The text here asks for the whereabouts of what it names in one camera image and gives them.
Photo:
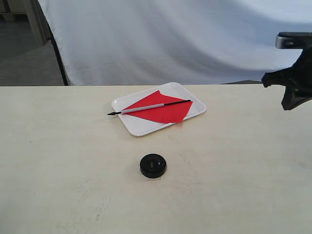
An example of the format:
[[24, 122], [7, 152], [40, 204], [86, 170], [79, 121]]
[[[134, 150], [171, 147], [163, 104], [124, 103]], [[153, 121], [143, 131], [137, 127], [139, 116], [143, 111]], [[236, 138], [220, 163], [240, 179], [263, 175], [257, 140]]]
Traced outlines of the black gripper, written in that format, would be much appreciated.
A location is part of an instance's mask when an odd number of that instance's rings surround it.
[[312, 48], [305, 49], [292, 67], [267, 72], [261, 79], [265, 88], [285, 86], [281, 105], [290, 111], [312, 99]]

